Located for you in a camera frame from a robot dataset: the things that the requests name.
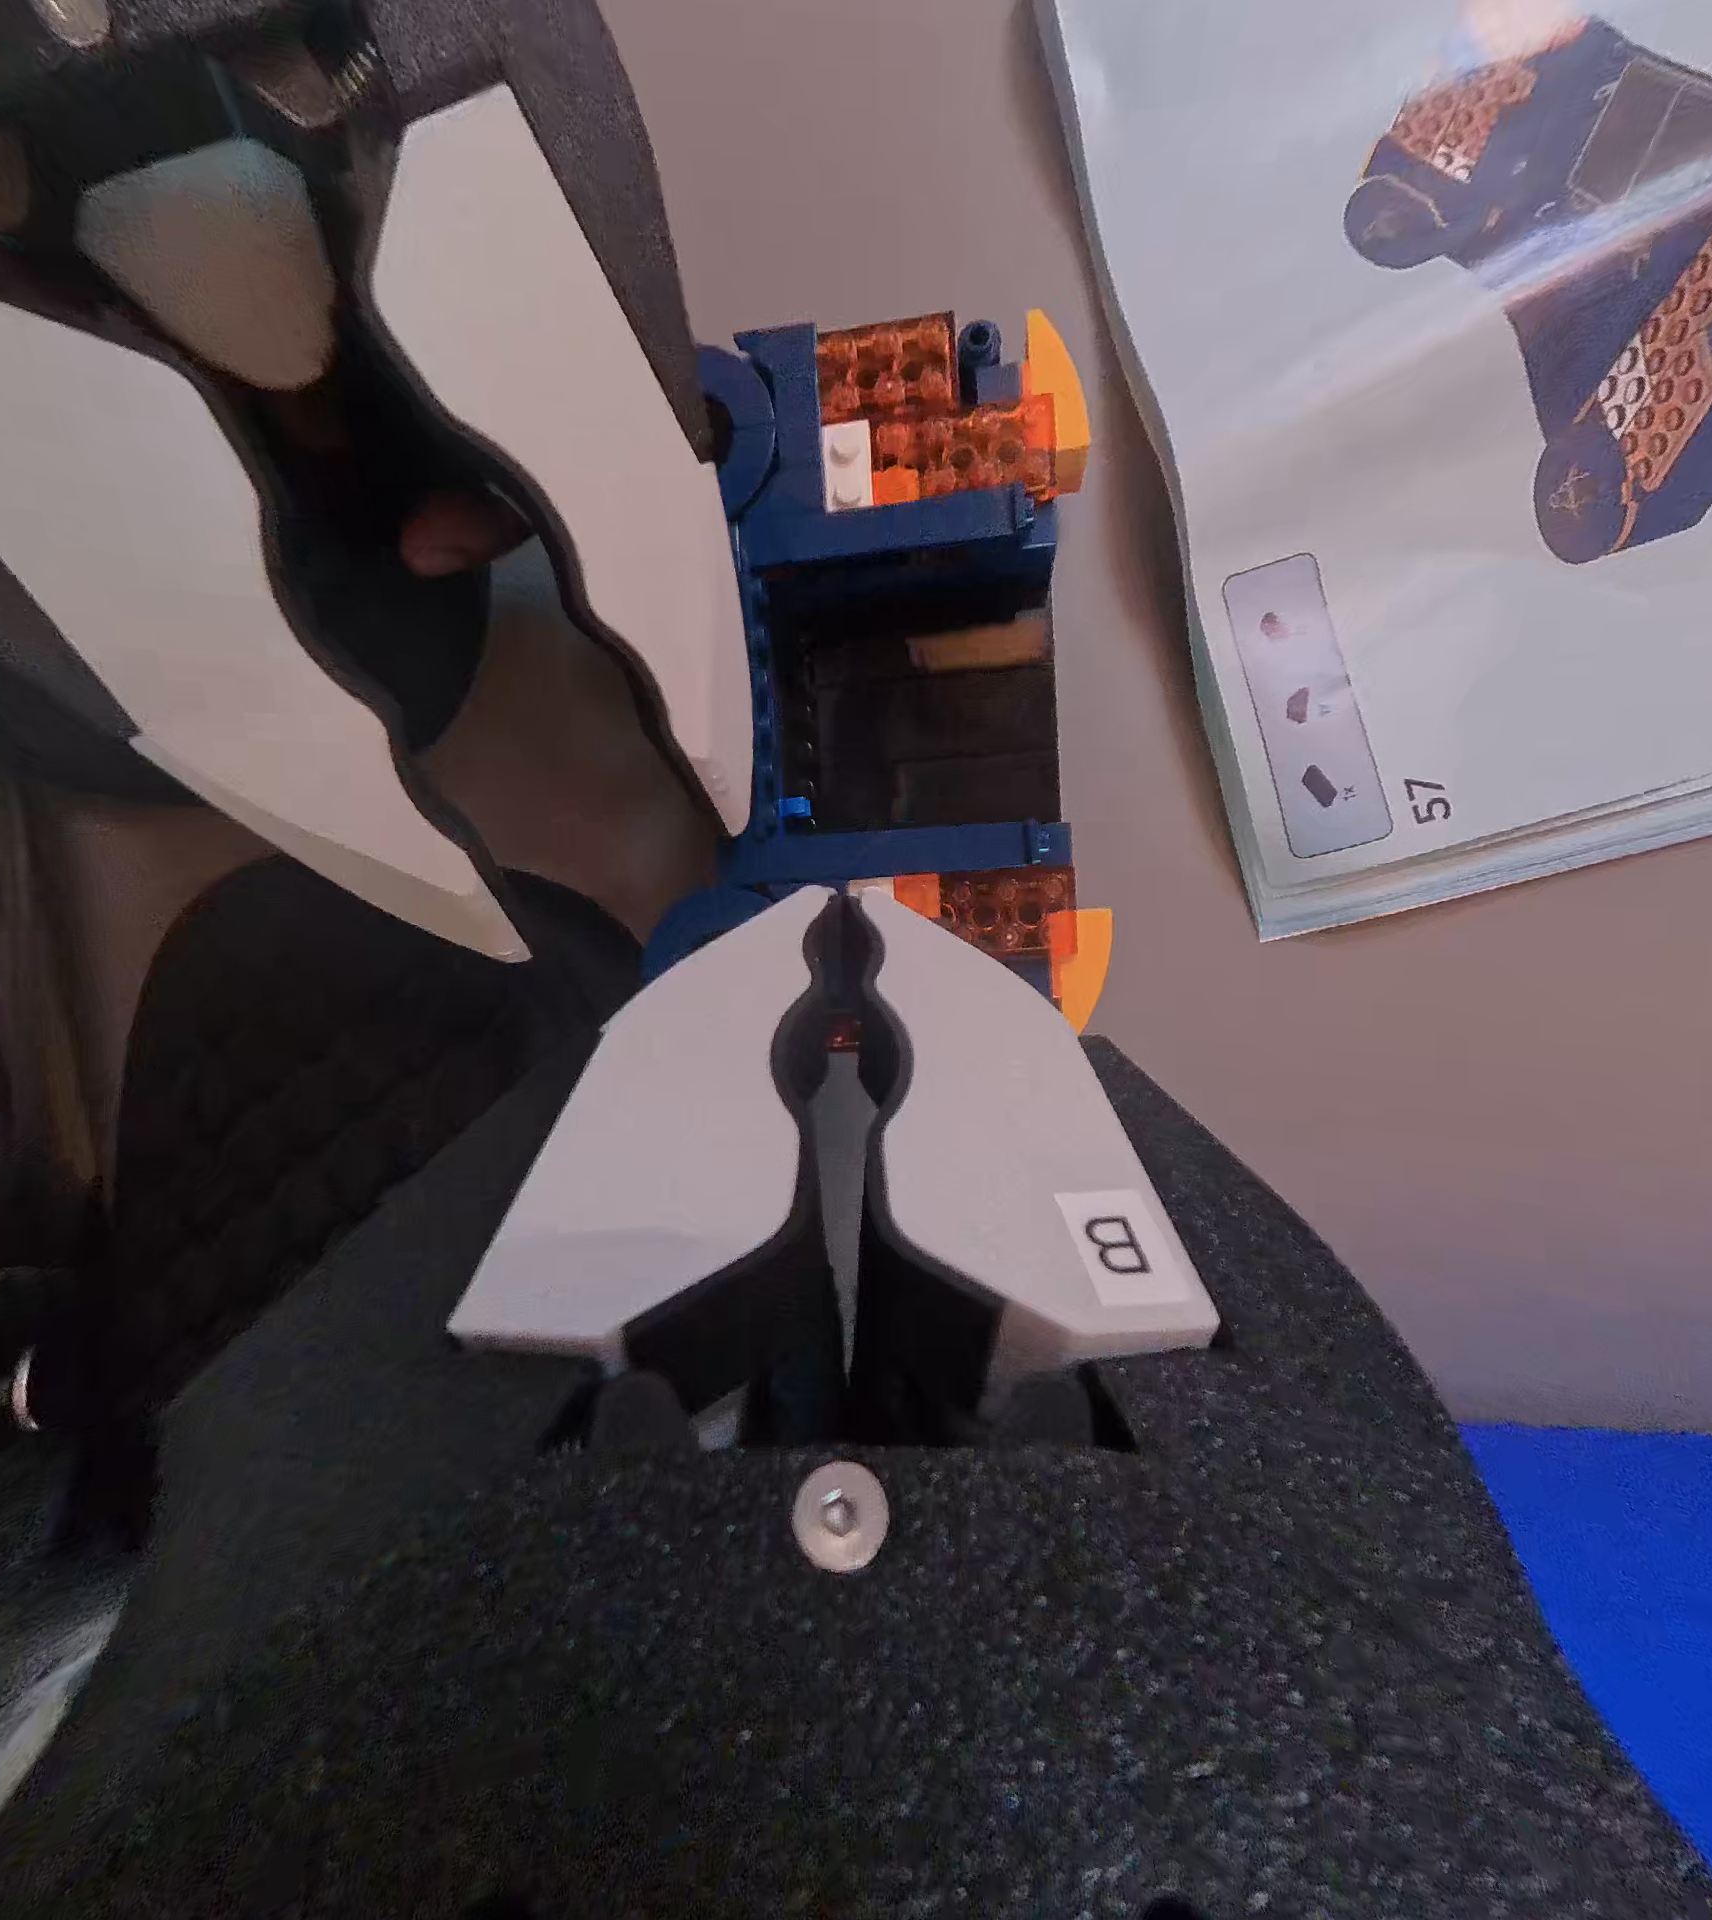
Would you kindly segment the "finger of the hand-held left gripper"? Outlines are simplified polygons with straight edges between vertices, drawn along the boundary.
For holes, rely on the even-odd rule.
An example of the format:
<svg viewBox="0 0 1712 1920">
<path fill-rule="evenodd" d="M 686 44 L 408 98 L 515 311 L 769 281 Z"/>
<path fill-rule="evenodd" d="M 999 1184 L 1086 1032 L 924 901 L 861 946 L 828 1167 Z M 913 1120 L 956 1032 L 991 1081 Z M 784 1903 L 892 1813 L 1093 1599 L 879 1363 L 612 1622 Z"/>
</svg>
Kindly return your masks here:
<svg viewBox="0 0 1712 1920">
<path fill-rule="evenodd" d="M 3 299 L 0 564 L 157 769 L 398 921 L 530 957 L 412 791 L 397 722 L 274 577 L 260 490 L 208 400 L 162 360 Z"/>
<path fill-rule="evenodd" d="M 528 483 L 585 622 L 653 688 L 726 835 L 749 827 L 749 638 L 723 493 L 509 84 L 403 134 L 371 268 L 431 398 Z"/>
</svg>

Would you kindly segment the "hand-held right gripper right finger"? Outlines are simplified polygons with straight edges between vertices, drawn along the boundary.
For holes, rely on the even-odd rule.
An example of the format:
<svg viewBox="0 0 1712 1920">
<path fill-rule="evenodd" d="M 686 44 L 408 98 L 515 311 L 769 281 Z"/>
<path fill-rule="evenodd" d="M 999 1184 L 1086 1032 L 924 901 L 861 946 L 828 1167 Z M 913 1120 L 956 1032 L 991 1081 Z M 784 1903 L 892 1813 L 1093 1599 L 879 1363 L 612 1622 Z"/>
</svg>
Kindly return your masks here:
<svg viewBox="0 0 1712 1920">
<path fill-rule="evenodd" d="M 881 888 L 868 1012 L 892 1042 L 872 1091 L 868 1213 L 915 1283 L 962 1307 L 917 1330 L 937 1365 L 1080 1365 L 1209 1347 L 1202 1276 L 1071 1021 L 1017 971 Z"/>
</svg>

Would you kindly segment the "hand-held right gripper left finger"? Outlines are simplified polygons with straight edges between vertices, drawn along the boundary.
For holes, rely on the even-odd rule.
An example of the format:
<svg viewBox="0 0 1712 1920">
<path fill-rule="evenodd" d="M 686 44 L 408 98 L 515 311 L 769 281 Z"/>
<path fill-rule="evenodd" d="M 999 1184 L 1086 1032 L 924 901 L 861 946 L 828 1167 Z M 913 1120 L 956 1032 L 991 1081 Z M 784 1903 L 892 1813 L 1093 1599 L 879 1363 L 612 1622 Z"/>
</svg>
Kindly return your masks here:
<svg viewBox="0 0 1712 1920">
<path fill-rule="evenodd" d="M 821 884 L 653 977 L 603 1029 L 447 1330 L 607 1374 L 759 1374 L 836 1326 L 802 1109 Z"/>
</svg>

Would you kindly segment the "dark blue orange brick model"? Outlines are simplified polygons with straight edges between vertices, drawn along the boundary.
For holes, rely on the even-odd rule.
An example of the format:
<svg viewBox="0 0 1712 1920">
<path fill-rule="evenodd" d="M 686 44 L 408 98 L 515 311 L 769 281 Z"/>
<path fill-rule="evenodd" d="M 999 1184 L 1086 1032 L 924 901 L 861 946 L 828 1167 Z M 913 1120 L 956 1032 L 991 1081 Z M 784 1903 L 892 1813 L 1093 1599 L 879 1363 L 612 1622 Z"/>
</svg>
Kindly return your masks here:
<svg viewBox="0 0 1712 1920">
<path fill-rule="evenodd" d="M 1114 915 L 1080 901 L 1050 624 L 1084 379 L 950 310 L 701 347 L 749 639 L 753 791 L 716 876 L 645 944 L 659 977 L 806 885 L 881 888 L 1084 1033 Z"/>
</svg>

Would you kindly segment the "black honeycomb cushion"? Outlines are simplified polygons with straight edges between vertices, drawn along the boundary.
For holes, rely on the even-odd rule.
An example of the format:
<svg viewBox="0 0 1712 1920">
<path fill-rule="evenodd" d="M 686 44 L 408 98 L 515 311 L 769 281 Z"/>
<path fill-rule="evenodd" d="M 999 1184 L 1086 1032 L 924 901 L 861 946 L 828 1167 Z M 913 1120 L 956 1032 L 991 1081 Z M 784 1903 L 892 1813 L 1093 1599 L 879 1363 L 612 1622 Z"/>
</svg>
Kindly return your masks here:
<svg viewBox="0 0 1712 1920">
<path fill-rule="evenodd" d="M 102 1363 L 165 1398 L 534 1069 L 573 1064 L 645 946 L 511 874 L 527 961 L 389 915 L 276 853 L 157 949 L 124 1054 Z"/>
</svg>

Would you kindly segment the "open instruction booklet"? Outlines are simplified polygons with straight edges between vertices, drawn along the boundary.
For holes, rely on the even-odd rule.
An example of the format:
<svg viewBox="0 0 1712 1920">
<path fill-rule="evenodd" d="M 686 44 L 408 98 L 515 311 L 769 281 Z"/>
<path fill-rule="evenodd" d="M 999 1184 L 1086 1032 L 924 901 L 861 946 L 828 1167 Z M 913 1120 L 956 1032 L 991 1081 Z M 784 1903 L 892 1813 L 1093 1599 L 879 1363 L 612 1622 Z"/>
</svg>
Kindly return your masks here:
<svg viewBox="0 0 1712 1920">
<path fill-rule="evenodd" d="M 1712 835 L 1712 2 L 1034 11 L 1256 934 Z"/>
</svg>

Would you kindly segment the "blue plastic bin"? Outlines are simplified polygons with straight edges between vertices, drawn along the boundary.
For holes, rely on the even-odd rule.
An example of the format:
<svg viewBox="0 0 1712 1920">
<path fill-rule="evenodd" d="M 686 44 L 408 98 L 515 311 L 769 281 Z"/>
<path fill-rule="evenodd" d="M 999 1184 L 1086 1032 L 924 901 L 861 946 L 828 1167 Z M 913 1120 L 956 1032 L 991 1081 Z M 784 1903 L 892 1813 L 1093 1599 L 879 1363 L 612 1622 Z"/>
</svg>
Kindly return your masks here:
<svg viewBox="0 0 1712 1920">
<path fill-rule="evenodd" d="M 1462 1440 L 1591 1699 L 1712 1866 L 1712 1436 Z"/>
</svg>

